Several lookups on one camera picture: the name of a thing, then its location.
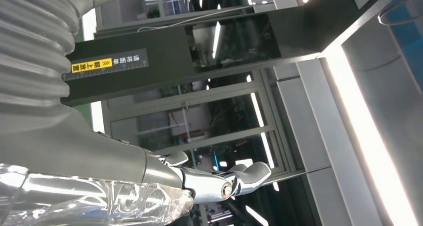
metal frame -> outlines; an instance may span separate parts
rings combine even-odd
[[[280,118],[274,115],[275,103],[271,97],[271,94],[267,92],[268,89],[266,88],[265,81],[262,79],[262,74],[259,71],[253,71],[252,77],[254,80],[251,82],[222,86],[207,91],[203,90],[188,94],[180,94],[177,96],[171,96],[122,107],[109,108],[107,101],[103,101],[102,108],[106,134],[112,135],[111,123],[114,121],[124,120],[155,112],[179,109],[185,105],[197,105],[201,103],[247,95],[255,92],[258,97],[257,100],[261,105],[261,113],[267,123],[264,127],[257,127],[226,135],[215,136],[192,143],[168,147],[156,151],[155,153],[162,155],[168,155],[176,151],[191,151],[191,153],[193,153],[193,149],[195,148],[238,140],[249,136],[259,135],[260,133],[265,132],[269,135],[268,140],[271,143],[271,148],[275,156],[273,160],[277,163],[277,167],[272,170],[272,176],[269,180],[274,180],[275,177],[281,177],[285,174],[295,172],[296,169],[294,167],[294,162],[292,161],[292,156],[290,155],[287,140],[284,136],[283,130],[281,130],[282,123],[280,122]]]

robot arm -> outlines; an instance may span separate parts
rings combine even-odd
[[[107,1],[0,0],[1,225],[166,225],[270,175],[262,163],[217,174],[180,167],[186,155],[94,133],[60,103],[79,18]]]

glass panel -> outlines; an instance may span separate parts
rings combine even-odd
[[[262,134],[254,135],[239,140],[193,149],[195,167],[206,172],[227,171],[237,164],[249,166],[253,162],[261,161],[277,168],[278,163],[269,134],[273,134],[273,132],[263,133],[263,136]],[[266,153],[266,148],[269,149],[269,156]],[[194,164],[191,152],[185,151],[185,153],[188,155],[189,160],[184,164],[184,167],[192,168]]]
[[[248,94],[190,105],[186,111],[191,138],[189,142],[264,126],[263,110],[256,100],[257,104],[253,104],[252,96]]]
[[[112,122],[112,136],[151,151],[187,142],[181,109]]]
[[[144,91],[133,95],[127,95],[109,99],[108,106],[110,109],[129,106],[131,104],[146,102],[150,100],[157,100],[161,98],[176,96],[179,94],[188,94],[196,91],[208,90],[212,88],[218,88],[222,86],[244,83],[247,81],[254,80],[252,74],[241,73],[237,75],[223,76],[219,78],[206,79],[202,81],[195,81],[189,84],[182,84],[179,86],[163,87],[156,90]]]
[[[195,11],[266,4],[272,0],[116,0],[101,6],[103,26]]]
[[[286,140],[288,141],[288,147],[294,160],[294,165],[297,170],[304,169],[304,164],[301,158],[300,151],[297,146],[297,141],[295,140],[294,133],[291,128],[291,124],[288,119],[288,115],[285,110],[285,106],[282,101],[282,96],[280,94],[279,88],[277,86],[276,76],[273,69],[266,69],[267,79],[270,85],[270,91],[273,96],[273,99],[276,104],[276,110],[279,115],[279,120],[282,123],[283,134],[285,134]]]
[[[280,57],[266,14],[190,25],[186,34],[198,72]]]
[[[112,136],[156,151],[264,126],[258,95],[252,94],[114,121]]]

robotic hand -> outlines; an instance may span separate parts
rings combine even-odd
[[[145,151],[141,182],[54,176],[0,164],[0,222],[4,226],[164,226],[194,204],[251,193],[271,174],[261,162],[207,173],[181,167],[188,160],[183,152],[164,157]]]
[[[271,174],[270,168],[262,162],[256,162],[248,168],[245,165],[236,165],[227,172],[207,173],[180,167],[188,160],[184,152],[156,157],[180,177],[183,189],[192,192],[195,204],[219,202],[231,196],[252,193]]]

